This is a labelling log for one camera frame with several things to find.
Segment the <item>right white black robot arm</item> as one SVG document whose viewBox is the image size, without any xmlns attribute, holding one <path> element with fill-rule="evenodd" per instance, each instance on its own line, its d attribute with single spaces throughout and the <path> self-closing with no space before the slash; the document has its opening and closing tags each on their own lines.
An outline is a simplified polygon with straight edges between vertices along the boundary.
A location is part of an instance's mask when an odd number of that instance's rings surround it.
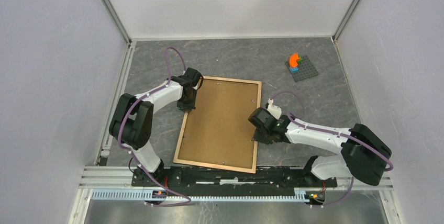
<svg viewBox="0 0 444 224">
<path fill-rule="evenodd" d="M 306 163 L 302 178 L 308 186 L 336 177 L 353 177 L 377 186 L 383 174 L 394 168 L 391 149 L 363 124 L 352 128 L 326 127 L 310 124 L 291 113 L 276 118 L 263 107 L 257 108 L 248 120 L 256 128 L 256 142 L 304 144 L 333 153 L 327 157 L 315 155 Z"/>
</svg>

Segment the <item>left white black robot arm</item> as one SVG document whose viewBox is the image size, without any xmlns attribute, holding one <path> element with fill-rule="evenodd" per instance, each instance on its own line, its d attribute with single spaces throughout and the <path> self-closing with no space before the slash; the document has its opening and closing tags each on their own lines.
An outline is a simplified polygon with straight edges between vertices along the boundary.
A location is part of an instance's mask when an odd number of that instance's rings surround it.
<svg viewBox="0 0 444 224">
<path fill-rule="evenodd" d="M 128 151 L 150 185 L 158 186 L 165 178 L 163 161 L 149 142 L 154 114 L 173 102 L 179 110 L 191 112 L 204 81 L 198 70 L 187 68 L 182 75 L 169 76 L 149 91 L 120 96 L 108 132 Z"/>
</svg>

